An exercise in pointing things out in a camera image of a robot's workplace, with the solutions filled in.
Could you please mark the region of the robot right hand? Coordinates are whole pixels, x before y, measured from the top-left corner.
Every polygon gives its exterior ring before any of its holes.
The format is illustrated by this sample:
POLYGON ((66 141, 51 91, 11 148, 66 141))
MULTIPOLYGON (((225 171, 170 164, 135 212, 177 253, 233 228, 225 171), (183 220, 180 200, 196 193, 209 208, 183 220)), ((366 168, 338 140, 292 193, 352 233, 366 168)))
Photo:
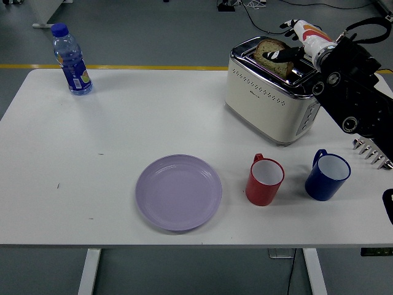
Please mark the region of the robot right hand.
POLYGON ((286 63, 308 55, 312 58, 312 62, 316 64, 319 57, 330 52, 337 45, 326 33, 304 20, 292 19, 284 22, 279 27, 282 29, 289 28, 284 35, 286 37, 293 36, 293 40, 299 40, 302 46, 262 53, 263 58, 268 61, 286 63))

